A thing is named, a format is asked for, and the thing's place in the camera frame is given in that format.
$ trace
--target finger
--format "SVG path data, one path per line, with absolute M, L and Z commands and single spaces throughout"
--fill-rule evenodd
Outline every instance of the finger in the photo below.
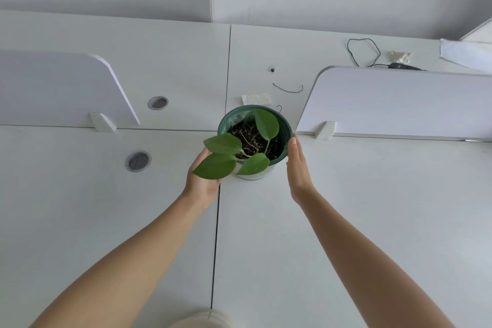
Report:
M 191 167 L 189 168 L 190 171 L 194 170 L 195 167 L 197 167 L 207 156 L 210 156 L 212 152 L 210 152 L 208 149 L 203 148 L 203 151 L 200 152 L 198 156 L 196 156 L 195 161 L 191 164 Z
M 297 134 L 294 134 L 294 138 L 296 138 L 297 141 L 297 148 L 299 150 L 299 159 L 301 161 L 305 161 L 306 158 L 304 157 L 303 146 L 301 145 L 301 142 L 299 141 L 299 137 L 297 136 Z
M 298 144 L 297 144 L 297 138 L 293 137 L 289 139 L 289 143 L 287 145 L 288 148 L 288 158 L 289 160 L 291 158 L 298 159 L 299 158 L 299 149 L 298 149 Z

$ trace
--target white desk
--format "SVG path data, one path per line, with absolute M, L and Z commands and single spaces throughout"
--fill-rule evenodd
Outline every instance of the white desk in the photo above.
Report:
M 230 25 L 0 11 L 0 48 L 93 53 L 113 68 L 143 129 L 216 130 Z M 169 105 L 147 102 L 165 96 Z
M 25 328 L 101 257 L 181 193 L 212 132 L 0 127 L 0 316 Z M 141 172 L 134 151 L 151 154 Z M 134 327 L 209 308 L 217 203 L 202 214 Z
M 301 136 L 315 186 L 463 327 L 492 320 L 492 144 Z M 237 328 L 365 327 L 285 163 L 220 189 L 213 307 Z
M 391 63 L 389 51 L 402 51 L 413 52 L 410 65 L 421 69 L 479 73 L 440 59 L 438 40 L 232 25 L 227 111 L 242 105 L 241 95 L 268 93 L 270 107 L 280 110 L 275 106 L 282 105 L 282 115 L 295 130 L 318 73 L 331 65 L 354 66 L 346 48 L 350 38 L 373 39 L 381 50 L 380 64 Z M 351 41 L 350 49 L 361 66 L 371 64 L 377 56 L 366 40 Z M 303 85 L 304 90 L 291 94 L 272 83 L 288 91 L 298 91 Z

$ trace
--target green plant pot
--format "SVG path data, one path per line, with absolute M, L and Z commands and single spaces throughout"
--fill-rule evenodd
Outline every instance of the green plant pot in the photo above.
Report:
M 283 151 L 280 157 L 275 158 L 274 160 L 270 161 L 270 165 L 265 169 L 264 171 L 255 174 L 255 175 L 249 175 L 249 176 L 241 176 L 238 175 L 240 178 L 246 179 L 246 180 L 258 180 L 261 179 L 262 177 L 266 176 L 280 161 L 282 161 L 286 156 L 287 156 L 287 143 L 289 142 L 289 139 L 292 138 L 293 133 L 292 133 L 292 128 L 290 127 L 289 123 L 287 120 L 281 115 L 279 112 L 276 110 L 273 110 L 269 107 L 264 107 L 262 105 L 244 105 L 242 107 L 237 107 L 235 109 L 232 109 L 229 113 L 227 113 L 224 118 L 220 121 L 218 125 L 218 130 L 217 130 L 217 135 L 225 134 L 227 131 L 232 126 L 237 125 L 241 121 L 253 121 L 254 120 L 254 110 L 255 109 L 264 109 L 269 111 L 271 114 L 273 114 L 277 120 L 279 121 L 279 139 L 280 142 L 283 144 Z M 241 162 L 238 161 L 238 168 L 234 170 L 234 172 L 237 172 L 239 170 Z

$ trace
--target hand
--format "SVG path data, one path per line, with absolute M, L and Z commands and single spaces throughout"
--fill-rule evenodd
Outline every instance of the hand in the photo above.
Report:
M 191 164 L 186 178 L 186 186 L 181 196 L 186 197 L 200 205 L 202 210 L 210 206 L 217 195 L 220 180 L 208 180 L 192 174 L 192 171 L 207 157 L 212 154 L 206 148 L 196 157 Z
M 294 201 L 301 204 L 301 198 L 306 194 L 316 192 L 316 188 L 311 181 L 303 148 L 296 134 L 289 140 L 288 148 L 287 178 L 289 179 L 290 194 Z

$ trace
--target potted plant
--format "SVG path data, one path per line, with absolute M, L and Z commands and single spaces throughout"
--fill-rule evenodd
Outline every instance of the potted plant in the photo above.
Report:
M 277 111 L 245 105 L 227 113 L 218 135 L 203 144 L 212 154 L 194 169 L 205 179 L 222 179 L 235 172 L 246 180 L 261 179 L 287 156 L 292 129 Z

